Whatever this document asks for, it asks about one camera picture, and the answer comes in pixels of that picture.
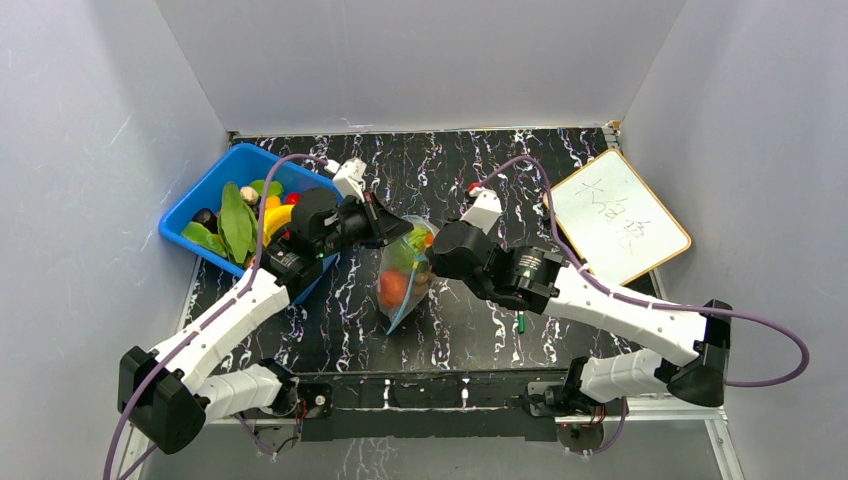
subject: plastic bag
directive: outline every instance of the plastic bag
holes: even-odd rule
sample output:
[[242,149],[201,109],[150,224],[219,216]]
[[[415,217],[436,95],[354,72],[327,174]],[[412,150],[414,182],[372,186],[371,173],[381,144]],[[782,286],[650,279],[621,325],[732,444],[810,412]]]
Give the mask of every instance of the plastic bag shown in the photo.
[[415,228],[383,248],[377,279],[377,305],[392,322],[387,335],[427,296],[436,280],[424,251],[439,229],[415,215],[403,218]]

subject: yellow whiteboard border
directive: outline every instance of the yellow whiteboard border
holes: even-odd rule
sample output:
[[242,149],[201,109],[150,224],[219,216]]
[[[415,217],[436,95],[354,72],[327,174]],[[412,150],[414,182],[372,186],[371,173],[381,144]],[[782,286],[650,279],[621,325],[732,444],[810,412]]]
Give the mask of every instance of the yellow whiteboard border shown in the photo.
[[[647,191],[651,194],[651,196],[652,196],[652,197],[654,197],[654,200],[656,200],[656,201],[657,201],[657,203],[659,204],[659,206],[660,206],[660,207],[662,207],[662,209],[663,209],[663,210],[665,210],[665,213],[666,213],[666,214],[668,214],[668,217],[671,219],[671,221],[673,221],[673,222],[674,222],[674,224],[675,224],[675,225],[677,225],[677,228],[679,228],[679,229],[680,229],[680,231],[683,233],[683,235],[686,237],[686,246],[684,246],[684,247],[683,247],[683,248],[681,248],[680,250],[678,250],[678,251],[676,251],[676,252],[672,253],[671,255],[669,255],[669,256],[667,256],[667,257],[665,257],[664,259],[660,260],[659,262],[655,263],[653,266],[651,266],[651,267],[649,267],[649,268],[647,268],[647,269],[643,270],[642,272],[640,272],[640,273],[638,273],[638,274],[636,274],[636,275],[634,275],[634,276],[632,276],[632,277],[628,278],[627,280],[625,280],[624,282],[622,282],[622,283],[621,283],[621,285],[625,285],[625,284],[630,283],[630,282],[632,282],[633,280],[635,280],[635,279],[637,279],[637,278],[641,277],[642,275],[644,275],[644,274],[646,274],[646,273],[650,272],[651,270],[653,270],[653,269],[657,268],[658,266],[662,265],[663,263],[665,263],[665,262],[667,262],[667,261],[671,260],[672,258],[674,258],[674,257],[676,257],[676,256],[678,256],[678,255],[680,255],[681,253],[685,252],[686,250],[689,250],[689,247],[691,247],[691,246],[692,246],[692,237],[690,237],[690,236],[689,236],[689,233],[688,233],[688,232],[686,232],[686,230],[683,228],[683,226],[682,226],[682,225],[680,225],[680,222],[678,222],[678,221],[677,221],[677,219],[676,219],[676,218],[674,218],[674,215],[672,215],[672,214],[671,214],[671,212],[669,212],[669,211],[668,211],[668,208],[666,208],[665,204],[664,204],[664,203],[662,203],[662,201],[660,201],[660,199],[657,197],[657,194],[656,194],[656,193],[654,193],[654,191],[653,191],[653,190],[651,190],[651,187],[649,187],[649,186],[648,186],[648,184],[647,184],[647,183],[645,183],[645,180],[643,180],[643,179],[642,179],[642,176],[641,176],[641,175],[639,175],[639,172],[637,172],[637,171],[636,171],[636,169],[635,169],[635,168],[633,168],[633,165],[631,165],[631,164],[630,164],[630,162],[628,162],[628,161],[627,161],[627,157],[625,157],[625,156],[624,156],[624,154],[623,154],[623,153],[621,153],[621,150],[619,150],[619,149],[617,149],[617,148],[610,148],[610,149],[607,149],[606,151],[604,151],[603,153],[601,153],[600,155],[598,155],[597,157],[595,157],[593,160],[591,160],[591,161],[587,162],[587,163],[586,163],[586,165],[583,165],[582,167],[580,167],[580,168],[578,168],[577,170],[575,170],[574,172],[572,172],[572,173],[571,173],[571,175],[569,175],[569,176],[565,177],[565,180],[563,180],[563,181],[561,181],[561,182],[557,183],[556,185],[554,185],[553,187],[551,187],[551,195],[553,195],[553,191],[554,191],[554,190],[556,190],[556,188],[557,188],[557,187],[559,187],[559,186],[560,186],[560,185],[562,185],[563,183],[565,183],[565,182],[569,181],[569,180],[571,179],[571,177],[573,177],[574,175],[577,175],[577,173],[578,173],[578,172],[582,171],[584,168],[588,167],[588,166],[589,166],[589,165],[591,165],[593,162],[597,162],[597,161],[598,161],[598,160],[600,160],[600,159],[601,159],[601,157],[603,157],[604,155],[607,155],[607,154],[613,154],[613,153],[617,153],[617,154],[618,154],[618,156],[619,156],[619,157],[621,157],[621,159],[624,161],[624,164],[625,164],[625,165],[627,165],[627,168],[629,168],[629,169],[630,169],[630,171],[631,171],[631,172],[633,172],[633,175],[635,175],[635,176],[636,176],[636,178],[638,178],[638,179],[639,179],[639,181],[640,181],[640,182],[642,182],[642,185],[645,187],[645,189],[646,189],[646,190],[647,190]],[[551,208],[551,207],[550,207],[550,205],[548,205],[548,196],[547,196],[547,195],[545,195],[545,196],[543,196],[543,197],[542,197],[542,203],[544,203],[544,204],[545,204],[545,207],[546,207],[546,208],[548,208],[548,209],[550,210],[550,208]],[[568,232],[565,230],[565,227],[563,227],[563,226],[562,226],[562,223],[560,223],[559,218],[556,218],[555,220],[556,220],[556,222],[557,222],[557,226],[559,227],[559,230],[560,230],[560,231],[561,231],[561,232],[565,235],[565,238],[567,238],[567,239],[568,239],[568,242],[569,242],[569,243],[571,243],[571,246],[573,246],[573,247],[574,247],[574,251],[575,251],[575,253],[577,253],[577,255],[578,255],[580,258],[585,259],[586,257],[584,257],[582,253],[580,253],[580,249],[579,249],[579,248],[577,248],[577,245],[575,245],[575,244],[574,244],[574,240],[572,240],[572,239],[571,239],[571,237],[568,235]]]

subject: marble tabletop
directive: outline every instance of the marble tabletop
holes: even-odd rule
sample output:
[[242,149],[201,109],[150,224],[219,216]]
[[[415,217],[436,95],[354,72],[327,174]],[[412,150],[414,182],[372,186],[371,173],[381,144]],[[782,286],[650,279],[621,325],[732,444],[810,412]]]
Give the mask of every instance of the marble tabletop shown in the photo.
[[[274,154],[310,153],[368,163],[367,187],[392,212],[420,215],[436,226],[459,215],[469,184],[518,154],[541,161],[552,182],[608,148],[601,128],[488,130],[236,138]],[[311,162],[303,164],[317,170]],[[494,185],[504,214],[493,229],[503,246],[551,248],[542,221],[541,182],[518,166]],[[375,372],[567,367],[584,355],[609,357],[638,346],[587,325],[528,314],[517,316],[478,300],[461,282],[439,280],[429,298],[391,335],[376,305],[380,252],[344,252],[302,305],[268,319],[214,373],[236,371],[273,357],[295,372]],[[186,321],[199,316],[234,285],[232,275],[202,261]],[[631,284],[653,294],[650,280]]]

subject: red tomato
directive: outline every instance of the red tomato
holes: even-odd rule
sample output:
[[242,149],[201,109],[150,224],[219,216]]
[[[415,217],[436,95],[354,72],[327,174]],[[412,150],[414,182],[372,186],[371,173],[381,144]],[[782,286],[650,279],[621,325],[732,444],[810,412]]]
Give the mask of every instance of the red tomato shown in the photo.
[[409,286],[407,275],[397,270],[386,270],[380,275],[379,300],[388,308],[399,307]]

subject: blue plastic basket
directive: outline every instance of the blue plastic basket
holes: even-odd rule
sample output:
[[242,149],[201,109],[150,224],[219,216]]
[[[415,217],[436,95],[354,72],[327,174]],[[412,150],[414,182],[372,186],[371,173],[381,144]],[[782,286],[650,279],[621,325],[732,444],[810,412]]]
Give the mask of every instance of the blue plastic basket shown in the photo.
[[[186,240],[181,233],[198,210],[208,208],[213,212],[217,212],[221,209],[221,192],[224,190],[224,185],[227,182],[235,182],[241,188],[254,180],[265,178],[271,167],[279,159],[280,157],[255,145],[242,143],[230,148],[191,187],[188,193],[183,195],[170,210],[165,212],[165,215],[159,221],[159,233],[177,245],[191,250],[233,275],[241,277],[244,275],[242,268],[206,250],[200,245]],[[283,184],[283,196],[292,192],[302,193],[310,188],[323,187],[331,189],[336,193],[338,200],[342,200],[338,190],[333,186],[332,180],[290,162],[284,163],[277,170],[274,179]],[[325,258],[324,272],[337,260],[338,254]],[[301,303],[315,287],[315,283],[301,293],[294,303]]]

